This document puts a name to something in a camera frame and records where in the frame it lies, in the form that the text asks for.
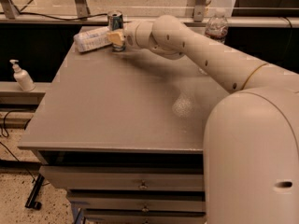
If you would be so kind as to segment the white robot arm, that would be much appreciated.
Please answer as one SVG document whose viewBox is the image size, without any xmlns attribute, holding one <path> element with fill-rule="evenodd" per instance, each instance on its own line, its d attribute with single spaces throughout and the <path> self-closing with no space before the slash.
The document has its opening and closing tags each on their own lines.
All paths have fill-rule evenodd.
<svg viewBox="0 0 299 224">
<path fill-rule="evenodd" d="M 133 21 L 108 39 L 187 56 L 226 91 L 204 132 L 207 224 L 299 224 L 299 75 L 197 34 L 179 19 Z"/>
</svg>

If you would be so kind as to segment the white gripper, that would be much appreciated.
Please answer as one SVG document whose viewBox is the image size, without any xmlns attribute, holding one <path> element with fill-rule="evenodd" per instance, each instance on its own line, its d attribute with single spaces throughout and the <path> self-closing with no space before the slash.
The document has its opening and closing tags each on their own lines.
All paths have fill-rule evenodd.
<svg viewBox="0 0 299 224">
<path fill-rule="evenodd" d="M 125 23 L 123 30 L 117 29 L 114 31 L 108 31 L 107 38 L 114 45 L 123 46 L 125 42 L 127 47 L 138 49 L 139 46 L 136 42 L 136 30 L 138 26 L 138 21 Z"/>
</svg>

